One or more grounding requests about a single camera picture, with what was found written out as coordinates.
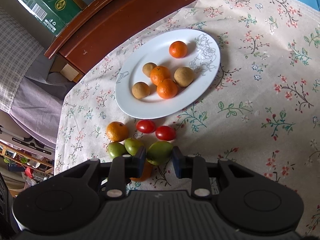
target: barcode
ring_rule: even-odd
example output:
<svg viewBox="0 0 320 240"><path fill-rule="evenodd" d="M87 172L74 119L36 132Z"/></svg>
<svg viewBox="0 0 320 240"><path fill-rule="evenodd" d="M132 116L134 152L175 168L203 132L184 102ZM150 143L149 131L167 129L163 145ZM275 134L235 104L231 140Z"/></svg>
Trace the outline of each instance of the barcode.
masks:
<svg viewBox="0 0 320 240"><path fill-rule="evenodd" d="M47 13L36 3L31 9L41 21L47 16Z"/></svg>

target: red tomato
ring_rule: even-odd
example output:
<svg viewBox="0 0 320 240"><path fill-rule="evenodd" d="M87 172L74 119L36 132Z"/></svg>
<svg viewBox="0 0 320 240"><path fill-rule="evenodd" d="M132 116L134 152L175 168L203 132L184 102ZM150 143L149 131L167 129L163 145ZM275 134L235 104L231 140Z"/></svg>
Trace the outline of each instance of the red tomato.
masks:
<svg viewBox="0 0 320 240"><path fill-rule="evenodd" d="M153 133L156 130L156 124L151 120L140 120L137 122L136 128L139 132Z"/></svg>
<svg viewBox="0 0 320 240"><path fill-rule="evenodd" d="M169 126L160 126L156 129L156 137L159 140L171 141L176 137L176 130Z"/></svg>

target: silver screw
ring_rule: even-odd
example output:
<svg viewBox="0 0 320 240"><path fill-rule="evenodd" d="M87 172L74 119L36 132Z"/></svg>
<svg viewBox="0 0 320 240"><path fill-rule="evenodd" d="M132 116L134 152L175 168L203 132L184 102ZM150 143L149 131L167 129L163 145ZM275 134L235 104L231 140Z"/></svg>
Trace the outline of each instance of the silver screw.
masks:
<svg viewBox="0 0 320 240"><path fill-rule="evenodd" d="M119 189L110 189L107 191L107 196L108 197L121 197L122 191Z"/></svg>
<svg viewBox="0 0 320 240"><path fill-rule="evenodd" d="M210 195L210 191L205 188L198 188L194 191L194 194L198 197L207 197Z"/></svg>

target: gray fabric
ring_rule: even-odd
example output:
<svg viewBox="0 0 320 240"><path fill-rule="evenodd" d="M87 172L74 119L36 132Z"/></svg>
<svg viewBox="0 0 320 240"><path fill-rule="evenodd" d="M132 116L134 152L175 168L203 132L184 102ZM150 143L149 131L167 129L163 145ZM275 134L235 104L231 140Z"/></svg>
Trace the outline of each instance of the gray fabric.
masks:
<svg viewBox="0 0 320 240"><path fill-rule="evenodd" d="M10 115L35 139L55 148L63 99L75 83L60 73L49 73L53 60L43 54L22 78Z"/></svg>
<svg viewBox="0 0 320 240"><path fill-rule="evenodd" d="M0 7L0 109L9 113L24 74L43 47Z"/></svg>

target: ribbed black surface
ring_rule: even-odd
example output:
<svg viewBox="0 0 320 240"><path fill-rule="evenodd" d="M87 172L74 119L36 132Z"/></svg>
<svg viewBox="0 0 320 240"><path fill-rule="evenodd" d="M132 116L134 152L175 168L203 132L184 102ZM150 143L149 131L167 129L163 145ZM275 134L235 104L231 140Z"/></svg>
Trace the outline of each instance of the ribbed black surface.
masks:
<svg viewBox="0 0 320 240"><path fill-rule="evenodd" d="M296 240L300 237L295 232L268 237L236 232L236 228L220 219L210 203L190 199L186 191L132 191L126 199L108 202L94 221L78 231L62 236L24 232L17 237L22 239Z"/></svg>

